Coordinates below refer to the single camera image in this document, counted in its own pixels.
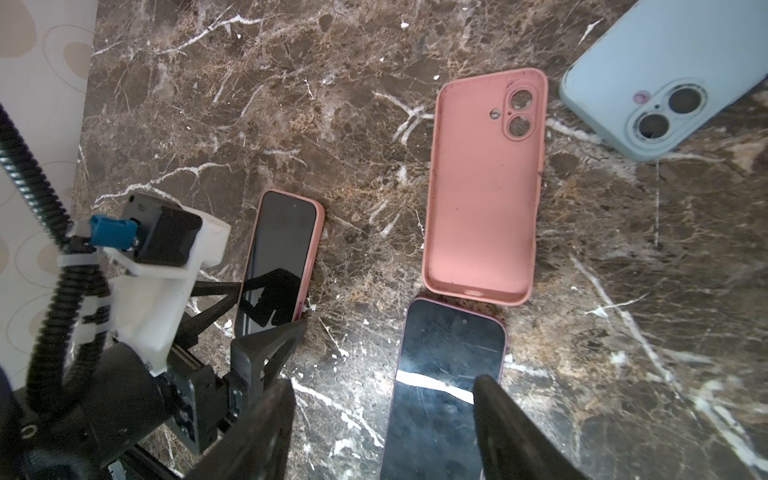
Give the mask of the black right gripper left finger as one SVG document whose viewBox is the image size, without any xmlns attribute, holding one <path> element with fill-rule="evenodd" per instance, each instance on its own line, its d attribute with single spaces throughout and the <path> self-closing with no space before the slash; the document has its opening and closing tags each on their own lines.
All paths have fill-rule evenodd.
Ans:
<svg viewBox="0 0 768 480">
<path fill-rule="evenodd" d="M 295 408 L 291 381 L 277 380 L 186 477 L 283 479 Z"/>
</svg>

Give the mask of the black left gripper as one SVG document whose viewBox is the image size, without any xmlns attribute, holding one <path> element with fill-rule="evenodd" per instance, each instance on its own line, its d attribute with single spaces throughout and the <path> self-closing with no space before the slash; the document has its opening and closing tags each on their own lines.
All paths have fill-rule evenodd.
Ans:
<svg viewBox="0 0 768 480">
<path fill-rule="evenodd" d="M 170 388 L 171 416 L 166 425 L 194 455 L 202 455 L 232 426 L 230 391 L 211 365 L 204 365 L 185 349 L 238 302 L 238 282 L 196 281 L 191 300 L 217 297 L 199 313 L 183 312 L 174 345 L 167 358 L 165 379 Z M 262 396 L 278 379 L 301 343 L 308 321 L 294 321 L 231 343 L 229 385 L 235 396 Z"/>
</svg>

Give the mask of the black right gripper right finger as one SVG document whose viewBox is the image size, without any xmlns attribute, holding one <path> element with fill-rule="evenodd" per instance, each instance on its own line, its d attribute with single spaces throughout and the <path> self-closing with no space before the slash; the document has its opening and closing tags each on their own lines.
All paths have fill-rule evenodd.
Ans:
<svg viewBox="0 0 768 480">
<path fill-rule="evenodd" d="M 486 479 L 586 479 L 495 379 L 477 377 L 472 393 Z"/>
</svg>

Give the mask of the phone with black screen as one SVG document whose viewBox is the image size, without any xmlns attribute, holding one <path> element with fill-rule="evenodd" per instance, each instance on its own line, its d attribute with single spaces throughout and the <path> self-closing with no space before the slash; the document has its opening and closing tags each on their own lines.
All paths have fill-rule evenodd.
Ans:
<svg viewBox="0 0 768 480">
<path fill-rule="evenodd" d="M 409 305 L 380 476 L 480 479 L 474 381 L 499 378 L 506 331 L 497 319 L 427 298 Z"/>
</svg>

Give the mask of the pink phone case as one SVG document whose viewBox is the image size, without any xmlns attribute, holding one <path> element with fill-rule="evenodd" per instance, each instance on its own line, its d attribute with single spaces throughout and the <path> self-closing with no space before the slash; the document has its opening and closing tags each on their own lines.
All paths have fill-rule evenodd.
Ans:
<svg viewBox="0 0 768 480">
<path fill-rule="evenodd" d="M 528 300 L 547 99 L 547 77 L 535 68 L 439 91 L 422 262 L 430 291 L 505 306 Z"/>
</svg>

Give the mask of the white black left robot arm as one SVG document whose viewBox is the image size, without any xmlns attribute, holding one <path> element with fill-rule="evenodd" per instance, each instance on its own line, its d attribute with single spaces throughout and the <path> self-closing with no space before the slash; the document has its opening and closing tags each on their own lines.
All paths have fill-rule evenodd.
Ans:
<svg viewBox="0 0 768 480">
<path fill-rule="evenodd" d="M 127 346 L 101 357 L 88 389 L 67 409 L 37 414 L 23 390 L 1 385 L 1 475 L 5 479 L 169 479 L 140 445 L 167 425 L 194 454 L 193 479 L 284 477 L 296 399 L 281 370 L 307 324 L 239 331 L 230 369 L 218 376 L 192 353 L 200 334 L 245 303 L 233 282 L 197 282 L 216 303 L 184 315 L 165 373 L 154 376 Z"/>
</svg>

